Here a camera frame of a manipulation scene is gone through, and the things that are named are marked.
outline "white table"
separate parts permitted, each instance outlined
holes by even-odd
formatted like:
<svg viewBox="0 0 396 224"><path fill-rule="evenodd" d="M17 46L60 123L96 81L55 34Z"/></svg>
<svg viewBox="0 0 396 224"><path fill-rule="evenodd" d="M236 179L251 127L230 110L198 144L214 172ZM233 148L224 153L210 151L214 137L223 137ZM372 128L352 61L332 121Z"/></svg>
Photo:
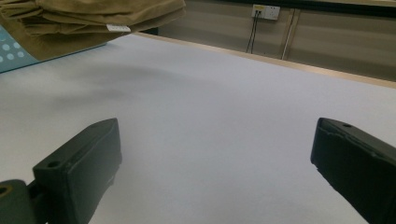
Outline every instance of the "white table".
<svg viewBox="0 0 396 224"><path fill-rule="evenodd" d="M118 118L123 164L91 223L365 223L309 161L316 122L396 146L396 89L262 60L129 35L1 74L0 180Z"/></svg>

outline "wall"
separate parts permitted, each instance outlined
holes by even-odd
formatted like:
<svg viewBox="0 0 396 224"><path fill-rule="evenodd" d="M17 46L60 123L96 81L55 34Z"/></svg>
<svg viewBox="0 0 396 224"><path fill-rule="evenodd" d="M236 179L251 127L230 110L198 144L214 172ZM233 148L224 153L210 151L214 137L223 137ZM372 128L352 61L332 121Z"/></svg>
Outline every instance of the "wall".
<svg viewBox="0 0 396 224"><path fill-rule="evenodd" d="M186 0L187 15L160 28L160 35L245 51L252 5ZM396 81L396 19L281 8L278 21L259 20L254 53L280 59L290 20L285 60Z"/></svg>
<svg viewBox="0 0 396 224"><path fill-rule="evenodd" d="M186 3L186 16L162 26L161 36L246 51L253 24L252 5L207 0ZM258 21L255 54L280 58L289 11L282 8L278 21Z"/></svg>

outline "white label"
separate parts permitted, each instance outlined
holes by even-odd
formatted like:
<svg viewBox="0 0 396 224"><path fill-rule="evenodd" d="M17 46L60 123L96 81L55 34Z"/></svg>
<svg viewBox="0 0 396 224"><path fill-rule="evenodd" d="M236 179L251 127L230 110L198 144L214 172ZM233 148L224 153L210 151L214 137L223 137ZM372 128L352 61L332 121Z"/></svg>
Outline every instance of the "white label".
<svg viewBox="0 0 396 224"><path fill-rule="evenodd" d="M108 24L107 29L109 32L131 32L128 26Z"/></svg>

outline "electrical outlet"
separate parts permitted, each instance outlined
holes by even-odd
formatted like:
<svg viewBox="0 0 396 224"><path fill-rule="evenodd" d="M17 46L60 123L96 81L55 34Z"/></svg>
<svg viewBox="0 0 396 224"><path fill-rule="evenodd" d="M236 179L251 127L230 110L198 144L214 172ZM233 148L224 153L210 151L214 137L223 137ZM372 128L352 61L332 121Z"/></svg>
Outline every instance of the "electrical outlet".
<svg viewBox="0 0 396 224"><path fill-rule="evenodd" d="M279 16L279 11L280 11L280 7L267 6L267 7L265 7L263 16L267 20L276 21L277 17Z"/></svg>
<svg viewBox="0 0 396 224"><path fill-rule="evenodd" d="M265 10L265 6L263 5L253 5L253 9L251 10L251 17L256 17L256 11L259 11L259 18L264 18L264 10Z"/></svg>

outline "brown cloth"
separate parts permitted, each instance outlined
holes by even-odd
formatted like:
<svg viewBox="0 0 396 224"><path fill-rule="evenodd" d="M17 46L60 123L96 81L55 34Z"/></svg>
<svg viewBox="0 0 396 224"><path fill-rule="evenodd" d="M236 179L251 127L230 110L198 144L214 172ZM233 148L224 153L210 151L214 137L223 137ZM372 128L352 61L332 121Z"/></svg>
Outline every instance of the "brown cloth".
<svg viewBox="0 0 396 224"><path fill-rule="evenodd" d="M0 24L39 61L96 47L184 15L184 0L0 0ZM131 32L113 32L108 24Z"/></svg>
<svg viewBox="0 0 396 224"><path fill-rule="evenodd" d="M32 16L60 23L135 25L184 8L184 0L0 0L7 20Z"/></svg>
<svg viewBox="0 0 396 224"><path fill-rule="evenodd" d="M128 26L131 32L147 30L153 27L159 27L175 18L183 16L184 9L164 14L158 18L142 21L134 25ZM62 23L50 21L37 16L21 19L24 31L28 35L48 35L48 34L88 34L88 33L110 33L106 25L101 23L78 24L78 23Z"/></svg>

